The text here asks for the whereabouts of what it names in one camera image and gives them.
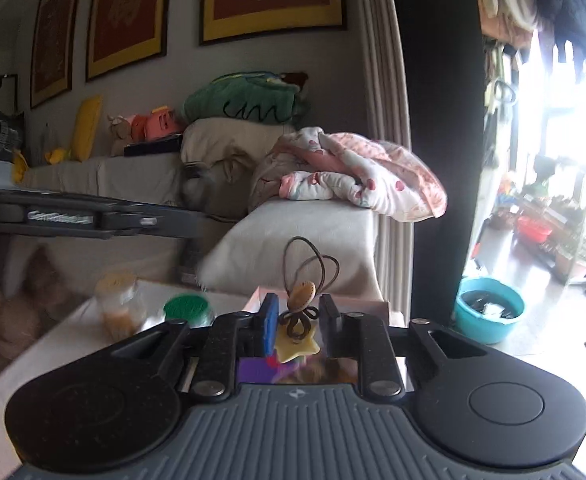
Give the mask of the yellow pillow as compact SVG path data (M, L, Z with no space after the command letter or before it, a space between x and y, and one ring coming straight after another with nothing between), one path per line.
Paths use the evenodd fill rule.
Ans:
M91 96L80 103L70 148L72 159L84 162L92 154L101 110L102 96Z

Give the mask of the brown plush toy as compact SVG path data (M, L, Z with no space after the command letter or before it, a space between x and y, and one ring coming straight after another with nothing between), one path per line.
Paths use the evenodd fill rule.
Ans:
M108 116L111 136L110 155L123 156L125 148L134 143L132 122L123 116Z

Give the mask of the beige sofa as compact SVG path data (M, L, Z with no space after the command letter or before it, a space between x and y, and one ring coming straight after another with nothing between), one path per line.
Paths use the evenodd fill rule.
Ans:
M179 223L175 237L43 238L70 289L81 294L89 294L103 274L130 271L147 280L247 296L259 286L282 287L313 254L303 244L310 240L338 262L327 267L334 281L329 292L381 299L371 211L343 202L269 200L247 212L247 174L228 184L221 166L207 179L188 181L186 173L176 154L96 157L30 169L20 185L162 206L185 206L189 192L211 200L208 211Z

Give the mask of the black flat box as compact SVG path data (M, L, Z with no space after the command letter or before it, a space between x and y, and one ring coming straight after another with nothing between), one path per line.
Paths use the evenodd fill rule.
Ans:
M124 148L124 157L138 157L179 153L182 144L182 134L176 133L171 136L164 136L164 138L153 141L144 141L127 145Z

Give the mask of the green cushion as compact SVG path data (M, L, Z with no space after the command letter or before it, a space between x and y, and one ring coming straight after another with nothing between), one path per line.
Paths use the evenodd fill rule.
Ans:
M308 112L304 72L244 72L220 76L182 102L177 116L187 125L204 118L297 125Z

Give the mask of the framed red picture middle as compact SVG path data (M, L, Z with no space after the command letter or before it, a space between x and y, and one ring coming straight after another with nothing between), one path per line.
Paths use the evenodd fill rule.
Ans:
M92 0L85 80L96 80L167 51L169 0Z

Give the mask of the beige curtain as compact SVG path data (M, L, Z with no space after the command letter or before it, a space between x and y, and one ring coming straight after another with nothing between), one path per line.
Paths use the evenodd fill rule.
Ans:
M410 148L406 73L394 0L356 0L363 49L367 118L375 139ZM391 319L408 322L411 310L413 226L377 218L375 265Z

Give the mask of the green lid glass jar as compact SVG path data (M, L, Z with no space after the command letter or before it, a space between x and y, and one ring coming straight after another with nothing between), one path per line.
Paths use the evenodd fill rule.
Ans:
M163 311L166 321L183 321L191 328L210 326L215 320L207 299L197 294L175 296L164 304Z

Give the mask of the pink plush toy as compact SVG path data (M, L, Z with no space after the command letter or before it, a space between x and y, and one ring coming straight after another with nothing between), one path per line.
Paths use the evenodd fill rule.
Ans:
M185 130L185 125L168 106L156 107L149 115L130 116L127 122L135 143L159 141Z

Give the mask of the clear jar beige lid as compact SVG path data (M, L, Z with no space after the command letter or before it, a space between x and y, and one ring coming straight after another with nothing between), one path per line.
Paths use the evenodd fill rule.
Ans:
M114 341L135 335L146 322L147 310L138 294L138 281L130 272L103 275L95 287L102 322Z

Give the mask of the teal plastic basin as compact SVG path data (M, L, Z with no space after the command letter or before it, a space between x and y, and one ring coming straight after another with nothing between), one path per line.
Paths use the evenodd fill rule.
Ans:
M454 326L481 344L499 344L525 312L520 294L494 278L464 278L454 305Z

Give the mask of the framed red picture left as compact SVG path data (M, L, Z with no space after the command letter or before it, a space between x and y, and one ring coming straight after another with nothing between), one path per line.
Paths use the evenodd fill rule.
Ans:
M30 107L72 89L78 0L39 0L32 41Z

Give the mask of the pink floral blanket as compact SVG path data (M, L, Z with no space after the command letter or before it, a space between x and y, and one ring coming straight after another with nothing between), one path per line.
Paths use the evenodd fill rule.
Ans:
M254 172L251 210L272 198L343 200L397 222L442 217L447 194L402 145L307 127L284 133Z

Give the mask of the cream pillow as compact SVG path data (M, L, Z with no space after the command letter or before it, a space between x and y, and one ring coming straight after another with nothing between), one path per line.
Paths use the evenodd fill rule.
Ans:
M261 175L259 167L281 136L289 133L295 133L291 125L269 126L220 117L196 120L182 135L182 198L194 203L203 193L204 185L197 182L199 178L190 179L197 170L188 170L189 165L202 168L206 174L217 164L223 168L223 180L227 183L235 183L245 174L249 175L252 200L259 202L278 197L279 179L268 180Z

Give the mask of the brown hair tie star charm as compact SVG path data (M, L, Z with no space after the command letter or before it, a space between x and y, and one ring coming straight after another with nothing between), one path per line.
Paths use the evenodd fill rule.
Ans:
M287 272L287 255L295 243L302 243L311 252L294 271L293 281ZM319 266L319 281L301 281L301 274L313 264ZM326 292L341 273L339 259L323 254L308 238L293 236L284 246L282 253L282 279L287 294L287 306L278 315L275 336L276 358L279 364L289 364L298 359L306 359L320 352L315 336L319 322L319 308L313 302Z

